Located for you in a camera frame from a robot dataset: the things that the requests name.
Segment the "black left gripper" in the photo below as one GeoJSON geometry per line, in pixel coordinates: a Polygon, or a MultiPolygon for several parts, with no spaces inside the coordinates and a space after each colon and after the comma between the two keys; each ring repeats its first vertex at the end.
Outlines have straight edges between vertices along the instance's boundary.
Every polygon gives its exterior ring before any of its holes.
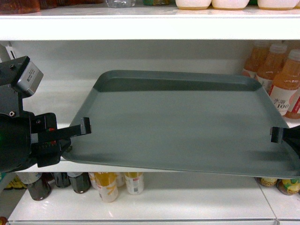
{"type": "Polygon", "coordinates": [[[52,112],[36,115],[30,121],[30,131],[37,133],[37,143],[31,144],[30,154],[37,167],[58,164],[61,155],[71,146],[69,138],[92,133],[88,117],[82,117],[79,125],[58,129],[52,112]]]}

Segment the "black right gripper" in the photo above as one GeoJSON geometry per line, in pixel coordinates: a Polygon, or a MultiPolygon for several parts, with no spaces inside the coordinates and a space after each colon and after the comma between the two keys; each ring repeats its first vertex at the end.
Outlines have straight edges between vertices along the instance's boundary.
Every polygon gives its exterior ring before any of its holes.
{"type": "Polygon", "coordinates": [[[288,150],[288,156],[298,169],[300,168],[300,126],[292,128],[272,127],[270,129],[271,142],[282,143],[288,150]]]}

